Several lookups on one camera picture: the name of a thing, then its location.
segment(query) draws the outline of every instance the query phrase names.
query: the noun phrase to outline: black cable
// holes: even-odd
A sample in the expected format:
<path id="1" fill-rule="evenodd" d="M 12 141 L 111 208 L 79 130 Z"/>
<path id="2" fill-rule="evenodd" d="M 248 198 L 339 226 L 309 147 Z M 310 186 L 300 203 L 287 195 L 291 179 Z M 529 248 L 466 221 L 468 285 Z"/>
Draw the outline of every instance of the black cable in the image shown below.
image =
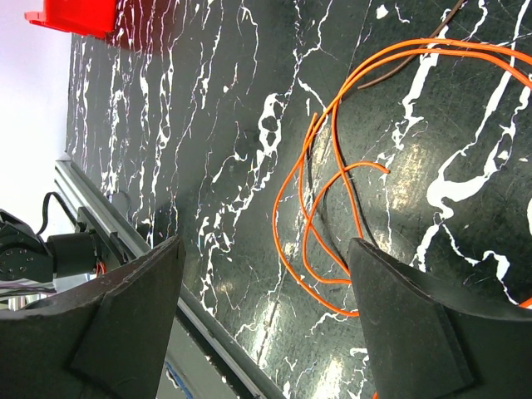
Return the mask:
<path id="1" fill-rule="evenodd" d="M 310 187 L 311 196 L 313 197 L 313 201 L 315 201 L 316 198 L 314 197 L 314 192 L 313 192 L 313 177 L 312 177 L 312 174 L 313 174 L 312 173 L 312 169 L 313 169 L 313 164 L 312 164 L 313 147 L 314 147 L 314 141 L 307 148 L 307 169 L 308 169 L 307 177 L 308 177 L 308 187 Z M 340 145 L 338 146 L 338 152 L 340 154 L 340 158 L 342 158 L 343 164 L 347 165 L 346 159 L 345 159 L 345 157 L 343 156 L 343 153 L 342 153 L 342 147 Z M 364 226 L 364 229 L 366 230 L 367 236 L 372 241 L 372 244 L 376 248 L 379 248 L 379 246 L 377 244 L 377 241 L 375 240 L 375 237 L 373 237 L 373 234 L 372 234 L 371 230 L 369 229 L 369 225 L 367 223 L 366 216 L 364 215 L 364 213 L 362 211 L 362 207 L 360 206 L 360 196 L 358 195 L 358 191 L 357 191 L 357 188 L 355 187 L 355 183 L 352 181 L 351 171 L 347 172 L 347 176 L 349 178 L 349 183 L 351 184 L 352 192 L 355 195 L 355 201 L 357 202 L 358 214 L 360 215 L 360 220 L 362 222 L 362 225 Z M 316 210 L 316 213 L 318 214 L 318 216 L 319 216 L 320 220 L 322 221 L 322 224 L 323 224 L 323 226 L 325 228 L 323 238 L 325 238 L 328 241 L 328 243 L 332 246 L 332 251 L 340 258 L 340 260 L 342 260 L 342 262 L 344 264 L 347 264 L 345 258 L 340 253 L 340 249 L 338 248 L 338 246 L 336 245 L 336 243 L 333 240 L 333 234 L 331 232 L 331 229 L 330 229 L 330 226 L 329 226 L 329 223 L 328 223 L 327 197 L 328 197 L 328 193 L 329 193 L 330 189 L 331 189 L 331 187 L 329 187 L 325 191 L 325 194 L 323 195 L 323 200 L 322 200 L 323 208 L 322 209 L 318 208 Z"/>
<path id="2" fill-rule="evenodd" d="M 48 227 L 48 208 L 50 206 L 51 197 L 54 197 L 57 200 L 57 202 L 65 212 L 66 216 L 68 216 L 68 219 L 71 221 L 71 223 L 74 224 L 74 226 L 77 226 L 76 218 L 70 213 L 70 210 L 68 209 L 67 204 L 65 203 L 63 198 L 61 198 L 61 196 L 55 191 L 52 191 L 50 193 L 47 193 L 44 196 L 44 200 L 42 201 L 42 226 L 39 231 L 37 231 L 37 235 L 41 235 Z"/>

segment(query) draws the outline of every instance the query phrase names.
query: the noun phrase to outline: red object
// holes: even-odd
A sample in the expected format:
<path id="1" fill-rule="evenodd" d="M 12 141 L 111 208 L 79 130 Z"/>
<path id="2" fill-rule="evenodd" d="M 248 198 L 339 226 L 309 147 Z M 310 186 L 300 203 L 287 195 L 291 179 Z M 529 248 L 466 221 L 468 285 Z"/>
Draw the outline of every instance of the red object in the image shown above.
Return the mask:
<path id="1" fill-rule="evenodd" d="M 24 13 L 33 25 L 103 38 L 115 26 L 116 0 L 44 0 L 43 11 Z"/>

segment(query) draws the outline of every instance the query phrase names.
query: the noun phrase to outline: marble table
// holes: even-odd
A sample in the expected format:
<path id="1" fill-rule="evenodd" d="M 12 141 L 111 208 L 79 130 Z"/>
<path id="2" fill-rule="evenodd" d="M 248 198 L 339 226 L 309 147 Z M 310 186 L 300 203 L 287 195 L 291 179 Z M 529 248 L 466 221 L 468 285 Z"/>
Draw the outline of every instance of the marble table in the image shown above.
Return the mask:
<path id="1" fill-rule="evenodd" d="M 111 202 L 126 198 L 125 217 L 150 245 L 184 238 L 185 285 L 286 397 L 368 398 L 374 386 L 359 321 L 322 307 L 279 262 L 273 200 L 310 116 L 347 74 L 389 44 L 428 36 L 454 3 L 120 0 L 113 35 L 72 39 L 67 152 Z M 441 37 L 531 53 L 529 4 L 470 0 Z M 392 171 L 353 174 L 378 245 L 501 301 L 532 296 L 529 99 L 496 66 L 437 55 L 346 98 L 344 155 Z M 326 127 L 313 190 L 335 171 Z M 295 188 L 279 209 L 285 252 L 324 297 L 356 308 L 350 288 L 304 272 Z M 345 256 L 356 230 L 340 183 L 320 215 Z M 341 276 L 313 239 L 309 257 Z"/>

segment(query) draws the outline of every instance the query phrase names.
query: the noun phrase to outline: orange cable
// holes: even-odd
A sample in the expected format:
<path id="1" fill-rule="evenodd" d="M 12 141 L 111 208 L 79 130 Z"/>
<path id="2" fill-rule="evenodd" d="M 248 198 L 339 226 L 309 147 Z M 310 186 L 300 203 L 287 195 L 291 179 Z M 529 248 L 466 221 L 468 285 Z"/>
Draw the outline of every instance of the orange cable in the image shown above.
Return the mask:
<path id="1" fill-rule="evenodd" d="M 307 249 L 308 233 L 309 233 L 309 231 L 312 231 L 313 235 L 316 237 L 316 239 L 318 240 L 320 245 L 324 248 L 324 250 L 329 254 L 329 256 L 331 256 L 331 258 L 333 258 L 333 260 L 343 268 L 343 270 L 346 272 L 346 274 L 349 275 L 347 265 L 343 264 L 343 262 L 338 258 L 338 256 L 335 253 L 333 253 L 327 247 L 327 245 L 323 242 L 323 240 L 321 239 L 321 237 L 319 236 L 318 232 L 316 231 L 316 229 L 313 226 L 312 219 L 313 219 L 313 216 L 314 216 L 314 214 L 316 212 L 316 208 L 317 208 L 317 206 L 319 204 L 319 200 L 322 198 L 322 196 L 327 191 L 327 189 L 338 178 L 342 177 L 343 182 L 344 182 L 344 184 L 346 185 L 346 187 L 348 189 L 349 200 L 350 200 L 350 203 L 351 203 L 351 206 L 352 206 L 352 212 L 353 212 L 353 217 L 355 219 L 355 225 L 357 226 L 357 232 L 358 232 L 360 237 L 363 237 L 362 226 L 360 225 L 360 220 L 359 220 L 359 216 L 358 216 L 358 212 L 357 212 L 356 201 L 354 200 L 354 195 L 353 195 L 353 192 L 351 190 L 351 187 L 348 184 L 347 172 L 349 170 L 351 170 L 351 169 L 354 169 L 354 168 L 358 167 L 358 166 L 365 165 L 365 166 L 371 166 L 373 168 L 379 169 L 383 173 L 389 173 L 389 170 L 387 170 L 385 167 L 383 167 L 382 165 L 379 165 L 377 163 L 374 163 L 374 162 L 361 161 L 361 162 L 357 162 L 357 163 L 354 163 L 354 164 L 351 164 L 351 165 L 347 165 L 347 166 L 345 166 L 343 164 L 342 158 L 341 158 L 341 156 L 339 154 L 339 143 L 338 143 L 338 139 L 337 139 L 337 126 L 336 126 L 339 103 L 340 103 L 343 95 L 347 91 L 349 91 L 352 88 L 352 86 L 360 78 L 365 76 L 368 72 L 372 71 L 373 69 L 376 69 L 379 66 L 384 65 L 384 64 L 386 64 L 388 62 L 394 61 L 394 60 L 396 60 L 398 58 L 415 56 L 415 55 L 418 55 L 418 54 L 427 54 L 427 53 L 436 53 L 436 54 L 442 54 L 442 55 L 447 55 L 447 56 L 455 56 L 455 57 L 469 57 L 469 58 L 483 59 L 485 61 L 494 63 L 497 66 L 499 66 L 499 67 L 505 69 L 506 71 L 510 72 L 517 80 L 519 80 L 521 83 L 523 83 L 524 85 L 526 85 L 527 87 L 532 89 L 532 82 L 530 82 L 530 80 L 525 75 L 523 75 L 522 73 L 517 71 L 515 68 L 510 66 L 508 63 L 500 60 L 499 58 L 493 57 L 493 56 L 491 56 L 489 54 L 486 54 L 486 53 L 483 53 L 483 52 L 469 52 L 469 51 L 463 51 L 463 50 L 462 51 L 461 50 L 449 50 L 449 49 L 442 49 L 442 48 L 417 48 L 417 49 L 405 50 L 403 52 L 399 52 L 399 53 L 393 54 L 391 56 L 388 56 L 388 57 L 386 57 L 384 59 L 378 60 L 379 57 L 384 56 L 388 52 L 392 52 L 392 51 L 394 51 L 396 49 L 399 49 L 399 48 L 402 48 L 402 47 L 415 46 L 415 45 L 417 45 L 417 46 L 419 46 L 419 45 L 430 45 L 430 44 L 441 44 L 441 45 L 453 46 L 453 47 L 465 47 L 465 48 L 471 48 L 471 49 L 478 49 L 478 50 L 487 51 L 487 52 L 498 52 L 498 53 L 501 53 L 501 54 L 505 54 L 505 55 L 508 55 L 508 56 L 515 57 L 515 58 L 520 59 L 521 61 L 527 62 L 529 64 L 532 64 L 532 57 L 527 56 L 524 53 L 517 52 L 515 50 L 509 49 L 509 48 L 506 48 L 506 47 L 497 47 L 497 46 L 490 45 L 490 44 L 461 42 L 461 41 L 452 40 L 452 39 L 414 39 L 414 40 L 409 40 L 409 41 L 405 41 L 405 42 L 400 42 L 400 43 L 397 43 L 395 45 L 389 46 L 389 47 L 377 52 L 373 56 L 369 57 L 366 61 L 364 61 L 361 65 L 359 65 L 351 73 L 349 78 L 344 82 L 344 84 L 342 85 L 339 93 L 332 100 L 331 104 L 329 104 L 329 106 L 327 107 L 325 112 L 322 113 L 322 115 L 320 116 L 318 121 L 316 121 L 316 117 L 317 116 L 316 116 L 316 114 L 314 114 L 314 116 L 312 118 L 312 121 L 310 123 L 310 126 L 308 128 L 308 132 L 305 135 L 305 139 L 303 141 L 302 152 L 299 155 L 298 160 L 296 161 L 294 167 L 288 173 L 288 176 L 287 176 L 286 180 L 283 182 L 283 185 L 281 186 L 281 189 L 278 192 L 277 198 L 276 198 L 276 200 L 274 202 L 274 205 L 273 205 L 273 223 L 272 223 L 273 239 L 274 239 L 274 242 L 275 242 L 275 246 L 276 246 L 276 248 L 278 250 L 279 257 L 283 261 L 283 264 L 286 266 L 287 270 L 292 274 L 294 279 L 303 287 L 303 289 L 305 289 L 311 296 L 313 296 L 316 300 L 318 300 L 321 304 L 323 304 L 324 306 L 326 306 L 330 310 L 332 310 L 332 311 L 334 311 L 336 313 L 340 313 L 340 314 L 345 315 L 345 316 L 356 317 L 356 316 L 358 316 L 358 312 L 356 312 L 356 311 L 349 312 L 349 311 L 346 311 L 344 309 L 340 309 L 340 308 L 330 304 L 325 299 L 323 299 L 316 291 L 314 291 L 312 288 L 310 288 L 306 283 L 304 283 L 302 281 L 302 279 L 298 276 L 298 274 L 295 272 L 293 267 L 288 262 L 285 254 L 283 252 L 283 249 L 281 247 L 281 243 L 280 243 L 280 240 L 279 240 L 279 236 L 278 236 L 278 229 L 277 229 L 279 202 L 280 202 L 280 200 L 282 198 L 283 192 L 286 190 L 286 187 L 288 186 L 289 181 L 295 176 L 296 172 L 298 172 L 298 180 L 299 180 L 299 182 L 298 182 L 298 199 L 299 199 L 299 204 L 300 204 L 301 209 L 302 209 L 303 217 L 305 218 L 305 231 L 304 231 L 304 236 L 303 236 L 303 264 L 305 266 L 305 269 L 318 282 L 321 282 L 321 283 L 329 283 L 329 284 L 330 283 L 345 283 L 345 284 L 350 284 L 351 283 L 351 281 L 347 280 L 347 279 L 322 278 L 322 277 L 320 277 L 313 270 L 313 268 L 311 267 L 310 263 L 308 262 L 307 250 L 306 250 Z M 320 192 L 318 194 L 318 197 L 314 201 L 314 204 L 313 204 L 313 207 L 311 209 L 311 212 L 310 212 L 310 214 L 308 214 L 308 212 L 307 212 L 307 210 L 305 208 L 305 205 L 304 205 L 304 201 L 303 201 L 303 167 L 304 167 L 305 156 L 306 156 L 308 148 L 312 144 L 316 134 L 320 131 L 323 122 L 325 121 L 325 119 L 327 118 L 327 116 L 328 116 L 328 114 L 330 112 L 332 112 L 331 137 L 332 137 L 332 143 L 333 143 L 333 146 L 334 146 L 335 157 L 336 157 L 336 160 L 337 160 L 338 172 L 320 190 Z"/>
<path id="2" fill-rule="evenodd" d="M 105 273 L 107 273 L 105 264 L 101 262 L 100 260 L 98 260 L 96 262 L 96 276 L 100 277 L 101 275 Z"/>
<path id="3" fill-rule="evenodd" d="M 532 298 L 527 299 L 519 306 L 521 306 L 522 308 L 527 308 L 528 306 L 532 306 Z"/>

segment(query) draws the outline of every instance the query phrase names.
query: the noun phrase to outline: white wall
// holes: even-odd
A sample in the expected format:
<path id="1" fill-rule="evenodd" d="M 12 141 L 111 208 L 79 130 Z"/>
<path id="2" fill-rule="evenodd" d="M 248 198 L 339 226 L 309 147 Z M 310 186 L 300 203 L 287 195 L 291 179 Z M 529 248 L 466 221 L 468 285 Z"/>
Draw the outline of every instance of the white wall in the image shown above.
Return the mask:
<path id="1" fill-rule="evenodd" d="M 65 148 L 71 44 L 70 34 L 24 19 L 42 3 L 3 1 L 0 12 L 0 209 L 35 230 Z M 48 233 L 68 227 L 57 205 L 51 223 Z"/>

